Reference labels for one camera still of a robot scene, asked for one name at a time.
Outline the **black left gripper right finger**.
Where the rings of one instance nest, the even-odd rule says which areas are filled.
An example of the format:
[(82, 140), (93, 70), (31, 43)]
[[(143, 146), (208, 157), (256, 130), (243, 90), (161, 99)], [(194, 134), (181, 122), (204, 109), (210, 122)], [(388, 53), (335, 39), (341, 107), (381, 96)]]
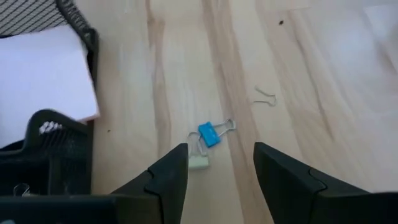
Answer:
[(371, 193), (256, 142), (257, 179), (274, 223), (397, 223), (397, 193)]

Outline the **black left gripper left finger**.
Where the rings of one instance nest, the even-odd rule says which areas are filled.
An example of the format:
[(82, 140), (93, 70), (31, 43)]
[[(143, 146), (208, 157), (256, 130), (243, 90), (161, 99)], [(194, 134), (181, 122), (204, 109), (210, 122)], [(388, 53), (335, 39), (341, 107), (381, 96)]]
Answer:
[(1, 197), (1, 223), (180, 223), (187, 180), (181, 143), (108, 195)]

